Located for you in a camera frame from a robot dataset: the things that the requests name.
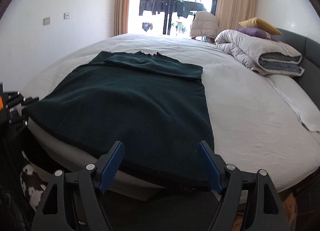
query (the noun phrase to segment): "white bed sheet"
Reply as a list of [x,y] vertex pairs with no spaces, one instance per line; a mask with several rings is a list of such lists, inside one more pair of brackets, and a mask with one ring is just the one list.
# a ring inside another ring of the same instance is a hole
[[134,34],[110,38],[57,61],[27,83],[22,94],[44,98],[101,51],[159,52],[202,66],[215,153],[242,171],[266,169],[279,192],[320,166],[320,144],[267,79],[214,45],[196,40]]

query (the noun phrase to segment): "blue gripper pad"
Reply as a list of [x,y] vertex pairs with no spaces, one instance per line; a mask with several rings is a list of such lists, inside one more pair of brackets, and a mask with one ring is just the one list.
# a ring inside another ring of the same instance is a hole
[[122,142],[119,142],[118,146],[111,155],[108,163],[101,172],[101,179],[99,185],[100,193],[104,193],[107,189],[111,187],[116,173],[121,165],[123,157],[124,145]]
[[215,163],[213,162],[207,149],[210,149],[213,155],[214,153],[212,152],[208,144],[206,144],[206,146],[207,147],[205,147],[202,142],[198,143],[198,147],[197,147],[198,158],[203,166],[204,172],[207,175],[211,189],[217,191],[220,195],[222,195],[224,191],[224,187],[222,186],[221,173],[217,168],[217,166],[215,165]]

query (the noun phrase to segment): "screw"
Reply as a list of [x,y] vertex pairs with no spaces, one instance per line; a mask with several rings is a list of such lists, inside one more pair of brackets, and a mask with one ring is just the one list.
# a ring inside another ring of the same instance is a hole
[[227,169],[228,169],[228,170],[235,170],[236,167],[235,167],[235,165],[233,165],[233,164],[228,164],[228,165],[227,165]]
[[62,175],[62,173],[63,173],[62,170],[57,170],[54,174],[55,176],[59,177]]
[[267,176],[267,172],[264,169],[259,170],[260,175]]
[[93,170],[96,166],[94,164],[88,164],[87,167],[85,167],[87,170]]

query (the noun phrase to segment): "wall switch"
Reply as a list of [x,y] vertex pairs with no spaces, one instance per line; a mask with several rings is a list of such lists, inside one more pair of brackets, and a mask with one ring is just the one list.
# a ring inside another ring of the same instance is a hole
[[50,17],[43,19],[44,25],[50,25]]

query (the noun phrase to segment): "curtain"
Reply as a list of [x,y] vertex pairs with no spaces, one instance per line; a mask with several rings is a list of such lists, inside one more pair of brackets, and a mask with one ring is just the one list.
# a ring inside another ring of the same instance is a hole
[[116,0],[115,36],[128,33],[129,0]]
[[254,17],[256,0],[217,0],[216,16],[220,31],[240,27],[240,21]]

